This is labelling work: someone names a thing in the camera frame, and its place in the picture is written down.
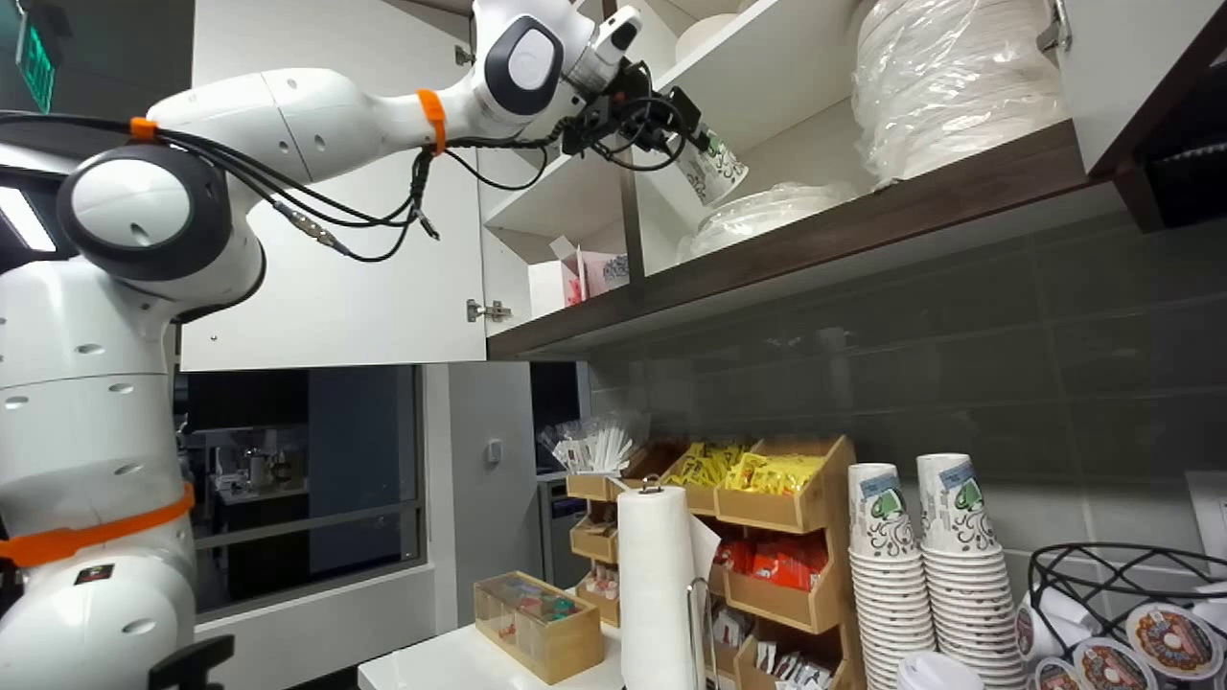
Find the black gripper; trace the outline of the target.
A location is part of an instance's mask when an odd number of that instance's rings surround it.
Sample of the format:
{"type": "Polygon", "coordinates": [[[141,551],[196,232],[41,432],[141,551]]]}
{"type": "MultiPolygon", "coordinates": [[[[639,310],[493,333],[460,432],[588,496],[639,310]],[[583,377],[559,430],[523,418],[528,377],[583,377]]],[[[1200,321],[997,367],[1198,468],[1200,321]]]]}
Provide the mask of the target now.
{"type": "Polygon", "coordinates": [[[628,145],[680,163],[703,145],[703,113],[681,87],[657,87],[645,62],[620,62],[613,80],[576,117],[559,124],[569,152],[599,152],[613,163],[628,145]]]}

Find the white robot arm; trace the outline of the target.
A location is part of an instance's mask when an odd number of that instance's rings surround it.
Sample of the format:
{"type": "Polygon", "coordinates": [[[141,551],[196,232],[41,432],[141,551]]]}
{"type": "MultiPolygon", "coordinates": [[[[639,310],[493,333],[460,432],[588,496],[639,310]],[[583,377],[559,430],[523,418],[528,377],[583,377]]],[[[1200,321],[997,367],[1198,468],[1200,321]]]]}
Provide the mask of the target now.
{"type": "Polygon", "coordinates": [[[57,188],[52,252],[0,276],[3,690],[215,690],[234,644],[196,633],[196,486],[171,432],[176,333],[250,301],[250,213],[336,244],[364,213],[317,184],[397,150],[628,144],[675,159],[703,113],[628,55],[639,14],[576,0],[470,0],[477,67],[409,96],[332,71],[176,94],[115,128],[57,188]]]}

